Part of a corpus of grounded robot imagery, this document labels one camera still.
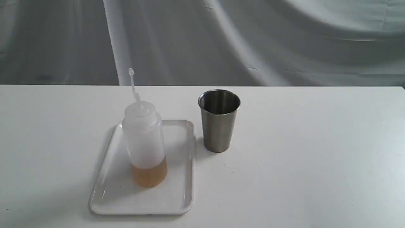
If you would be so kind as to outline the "white plastic tray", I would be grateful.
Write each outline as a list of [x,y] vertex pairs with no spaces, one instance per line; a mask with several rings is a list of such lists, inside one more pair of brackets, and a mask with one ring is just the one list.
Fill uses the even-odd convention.
[[182,215],[194,203],[196,136],[188,120],[163,120],[168,173],[156,187],[133,180],[122,123],[112,133],[88,206],[97,215]]

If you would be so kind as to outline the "translucent squeeze bottle amber liquid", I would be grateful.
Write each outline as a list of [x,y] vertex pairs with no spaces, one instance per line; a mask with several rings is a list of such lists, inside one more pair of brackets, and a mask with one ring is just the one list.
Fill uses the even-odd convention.
[[136,92],[133,68],[130,67],[128,73],[134,102],[124,111],[123,137],[135,183],[152,188],[162,183],[168,172],[163,121],[155,105],[141,100]]

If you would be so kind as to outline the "stainless steel cup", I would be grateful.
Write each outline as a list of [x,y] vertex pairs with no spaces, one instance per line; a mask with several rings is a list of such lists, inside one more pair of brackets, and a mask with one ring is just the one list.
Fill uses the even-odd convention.
[[231,144],[234,123],[241,100],[233,92],[213,89],[198,98],[201,110],[204,146],[211,152],[222,153]]

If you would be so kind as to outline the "grey fabric backdrop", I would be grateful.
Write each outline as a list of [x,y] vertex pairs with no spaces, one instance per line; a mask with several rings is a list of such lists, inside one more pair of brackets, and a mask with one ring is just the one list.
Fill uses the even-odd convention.
[[404,86],[403,0],[2,0],[1,84]]

